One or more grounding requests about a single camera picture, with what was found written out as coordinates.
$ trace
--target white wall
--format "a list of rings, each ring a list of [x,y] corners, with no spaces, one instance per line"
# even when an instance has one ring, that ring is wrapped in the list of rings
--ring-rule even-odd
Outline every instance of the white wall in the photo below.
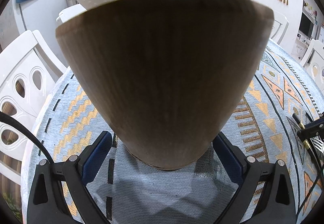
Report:
[[[264,4],[287,17],[289,21],[289,26],[283,40],[280,43],[280,46],[282,46],[282,48],[290,54],[293,49],[300,25],[303,9],[303,0],[289,0],[288,6],[285,5],[283,2],[279,2],[278,0],[255,1]]]
[[[308,3],[309,8],[312,7],[312,11],[317,11],[317,17],[316,17],[317,25],[314,25],[312,37],[314,39],[318,39],[320,35],[320,31],[318,30],[319,30],[319,26],[321,26],[323,22],[323,14],[321,13],[319,7],[317,6],[314,0],[305,0],[305,2]]]
[[[20,34],[25,32],[19,5],[10,0],[0,15],[0,44],[4,50]]]

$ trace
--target white chair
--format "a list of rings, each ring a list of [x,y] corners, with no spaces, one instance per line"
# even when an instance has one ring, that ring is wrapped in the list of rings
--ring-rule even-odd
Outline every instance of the white chair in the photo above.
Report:
[[[303,56],[301,62],[299,63],[303,68],[307,68],[307,63],[309,64],[309,59],[312,56],[312,54],[314,53],[314,45],[315,45],[315,39],[312,39],[305,55]]]
[[[59,13],[58,18],[56,19],[56,23],[59,26],[59,25],[63,24],[64,22],[70,20],[71,18],[73,18],[85,11],[86,11],[86,9],[80,4],[70,6],[66,9],[63,9]]]
[[[310,42],[301,65],[315,81],[322,93],[324,92],[324,45],[319,40]]]
[[[288,29],[289,22],[283,14],[277,11],[273,11],[273,13],[274,13],[274,22],[273,22],[270,38],[279,45]]]
[[[32,130],[47,95],[55,83],[35,49],[59,77],[66,67],[56,58],[38,30],[27,30],[0,53],[0,110]],[[4,141],[8,130],[17,139]],[[27,138],[7,124],[0,123],[0,151],[22,161]],[[0,161],[0,173],[20,185],[20,173]]]

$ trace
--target oval cutout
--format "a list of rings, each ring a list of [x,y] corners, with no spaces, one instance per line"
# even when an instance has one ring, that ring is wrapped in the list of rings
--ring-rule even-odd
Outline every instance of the oval cutout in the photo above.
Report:
[[[16,81],[16,91],[22,98],[25,97],[25,83],[22,79]]]
[[[11,130],[4,130],[1,134],[1,140],[8,146],[18,140],[18,135]]]
[[[317,68],[316,65],[314,65],[314,66],[313,66],[313,74],[314,74],[314,78],[317,76],[318,72],[319,72],[319,69]]]
[[[1,106],[1,111],[6,115],[13,116],[17,113],[16,108],[8,101],[5,101]]]
[[[41,87],[42,87],[42,75],[38,70],[36,70],[33,73],[33,82],[34,82],[36,88],[41,90]]]

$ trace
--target dining table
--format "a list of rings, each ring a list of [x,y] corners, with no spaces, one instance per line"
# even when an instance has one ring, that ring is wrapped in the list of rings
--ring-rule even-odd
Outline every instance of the dining table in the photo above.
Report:
[[[111,133],[112,148],[94,181],[86,186],[107,219],[114,224],[214,223],[238,185],[231,182],[212,145],[197,161],[181,169],[162,171],[151,167],[127,151],[77,78],[70,68],[60,77],[36,119],[33,134],[54,161],[60,162],[79,155],[102,131]],[[308,124],[323,111],[324,97],[314,81],[269,39],[249,87],[221,131],[246,156],[261,162],[280,159],[286,163],[297,211],[318,172],[297,136],[299,127],[292,114]],[[35,168],[42,159],[44,154],[28,141],[21,168],[24,223]],[[62,185],[73,218],[83,222],[66,183]],[[242,221],[252,216],[263,185],[259,182]],[[310,212],[322,188],[318,181],[297,224]]]

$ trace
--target geometric pattern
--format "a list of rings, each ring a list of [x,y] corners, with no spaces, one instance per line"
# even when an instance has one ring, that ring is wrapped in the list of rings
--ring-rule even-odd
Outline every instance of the geometric pattern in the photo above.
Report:
[[[84,104],[81,104],[79,106],[79,108],[77,110],[75,110],[73,112],[73,114],[70,115],[65,122],[63,122],[62,127],[60,129],[60,133],[62,133],[65,128],[69,127],[69,124],[73,123],[74,122],[74,119],[76,117],[79,117],[80,114],[85,111],[85,109],[86,109],[86,107],[88,105],[91,105],[91,101],[90,100],[85,100],[84,101]]]
[[[278,87],[277,85],[275,85],[272,81],[270,81],[265,76],[262,75],[262,77],[263,77],[264,81],[268,84],[271,91],[276,96],[277,100],[280,103],[281,108],[284,109],[284,103],[283,103],[284,102],[284,93],[283,93],[283,90],[280,87]]]
[[[280,151],[282,151],[282,133],[271,136],[270,139],[275,143]]]
[[[283,79],[284,83],[285,83],[285,92],[287,92],[291,97],[293,97],[297,102],[299,102],[300,104],[302,104],[298,98],[298,96],[296,95],[295,91],[293,90],[293,88],[291,88],[291,86],[289,85],[288,81],[284,78]]]
[[[305,83],[302,81],[302,79],[299,77],[299,75],[297,74],[297,72],[291,67],[291,65],[289,64],[289,61],[286,60],[284,57],[280,56],[281,59],[286,63],[286,65],[288,66],[288,68],[294,73],[294,75],[296,76],[296,78],[299,80],[299,82],[301,83],[301,85],[304,87],[305,91],[307,92],[309,98],[311,99],[314,107],[315,107],[315,110],[317,111],[317,114],[319,115],[320,114],[320,110],[319,108],[317,107],[317,104],[315,103],[315,100],[313,99],[309,89],[306,87]]]
[[[293,131],[293,134],[295,136],[295,140],[298,147],[298,153],[300,157],[300,161],[302,165],[304,164],[304,158],[305,158],[305,146],[303,145],[302,141],[299,139],[297,132],[300,130],[300,128],[297,126],[295,122],[293,122],[289,117],[287,117],[287,120],[290,124],[291,130]]]
[[[265,114],[265,116],[269,117],[269,110],[268,110],[267,103],[256,103],[255,105]]]
[[[65,146],[66,143],[71,142],[74,136],[77,136],[80,130],[83,130],[85,125],[90,123],[90,120],[95,118],[98,114],[96,108],[93,111],[90,111],[86,117],[83,117],[80,123],[77,123],[74,128],[71,128],[70,132],[64,136],[63,139],[59,140],[58,145],[54,148],[53,159],[56,160],[57,155],[60,153],[61,148]]]
[[[284,161],[285,163],[287,163],[287,151],[284,151],[284,152],[282,152],[281,154],[278,154],[277,156],[276,156],[276,159],[277,160],[282,160],[282,161]]]
[[[71,155],[79,155],[84,147],[89,145],[92,132],[87,131],[84,138],[80,138],[79,143],[74,144],[72,149],[68,149],[67,155],[63,156],[63,161],[66,161]]]
[[[276,123],[274,121],[274,118],[272,119],[265,119],[263,122],[274,132],[276,133]]]
[[[276,71],[279,71],[273,64],[273,62],[270,60],[270,58],[268,57],[268,55],[264,52],[261,61],[263,61],[264,63],[270,65],[271,67],[273,67]]]
[[[288,98],[288,112],[290,115],[293,115],[295,113],[297,116],[301,118],[301,122],[303,123],[301,117],[302,107],[291,98]]]
[[[256,105],[258,104],[265,104],[266,110],[268,111],[268,105],[266,103],[257,103]],[[235,120],[243,120],[242,122],[238,123],[238,127],[240,128],[240,134],[244,136],[243,142],[245,144],[249,144],[248,147],[245,147],[245,151],[249,153],[249,155],[258,159],[260,162],[269,163],[268,151],[264,138],[254,114],[244,96],[239,102],[237,108],[234,110],[234,113]]]
[[[270,66],[264,65],[263,74],[277,85],[280,85],[280,73],[274,71]]]
[[[261,92],[259,90],[248,90],[248,92],[259,102],[261,102]]]
[[[312,185],[313,185],[314,182],[310,179],[309,175],[305,171],[304,171],[304,180],[305,180],[305,197],[306,197],[307,194],[308,194],[308,191],[310,190],[310,188],[312,187]],[[308,204],[310,202],[310,197],[311,196],[312,195],[310,195],[308,197],[308,199],[307,199],[307,201],[306,201],[306,203],[304,205],[303,215],[304,215],[304,213],[305,213],[305,211],[307,209],[307,206],[308,206]]]

